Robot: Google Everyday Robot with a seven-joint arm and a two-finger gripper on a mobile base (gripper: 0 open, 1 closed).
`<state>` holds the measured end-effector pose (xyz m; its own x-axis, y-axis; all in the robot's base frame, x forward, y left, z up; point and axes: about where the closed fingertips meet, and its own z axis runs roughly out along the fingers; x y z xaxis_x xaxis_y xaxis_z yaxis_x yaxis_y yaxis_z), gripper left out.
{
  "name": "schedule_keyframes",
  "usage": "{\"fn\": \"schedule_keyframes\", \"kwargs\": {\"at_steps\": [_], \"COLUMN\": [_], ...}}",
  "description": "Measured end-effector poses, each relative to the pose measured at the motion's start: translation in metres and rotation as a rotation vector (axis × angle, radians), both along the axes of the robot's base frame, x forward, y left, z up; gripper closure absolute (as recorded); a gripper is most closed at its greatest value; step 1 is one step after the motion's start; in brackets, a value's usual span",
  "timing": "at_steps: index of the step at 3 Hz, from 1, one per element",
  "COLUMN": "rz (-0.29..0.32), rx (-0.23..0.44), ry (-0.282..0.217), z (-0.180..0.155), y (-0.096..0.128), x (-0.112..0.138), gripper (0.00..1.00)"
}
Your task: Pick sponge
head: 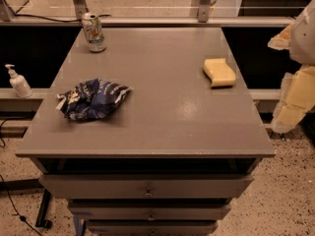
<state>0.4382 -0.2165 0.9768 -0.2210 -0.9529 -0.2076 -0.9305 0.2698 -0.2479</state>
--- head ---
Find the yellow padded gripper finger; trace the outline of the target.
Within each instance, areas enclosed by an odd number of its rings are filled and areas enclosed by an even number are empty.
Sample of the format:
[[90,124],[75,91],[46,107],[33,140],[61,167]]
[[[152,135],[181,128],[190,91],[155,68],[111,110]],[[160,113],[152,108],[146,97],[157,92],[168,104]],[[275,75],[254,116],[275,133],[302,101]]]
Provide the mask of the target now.
[[285,134],[294,129],[315,106],[315,67],[302,65],[295,73],[285,73],[280,100],[273,113],[271,129]]
[[280,33],[269,40],[268,46],[276,50],[289,50],[292,28],[293,24],[285,27]]

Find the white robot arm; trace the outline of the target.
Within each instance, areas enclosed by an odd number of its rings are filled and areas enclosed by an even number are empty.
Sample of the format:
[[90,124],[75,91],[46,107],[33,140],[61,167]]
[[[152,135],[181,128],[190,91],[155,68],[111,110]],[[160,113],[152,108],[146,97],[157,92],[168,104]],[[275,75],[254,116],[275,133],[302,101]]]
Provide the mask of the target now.
[[315,106],[315,0],[296,20],[268,42],[270,48],[288,50],[291,60],[301,65],[294,74],[285,73],[280,101],[273,113],[271,129],[288,133]]

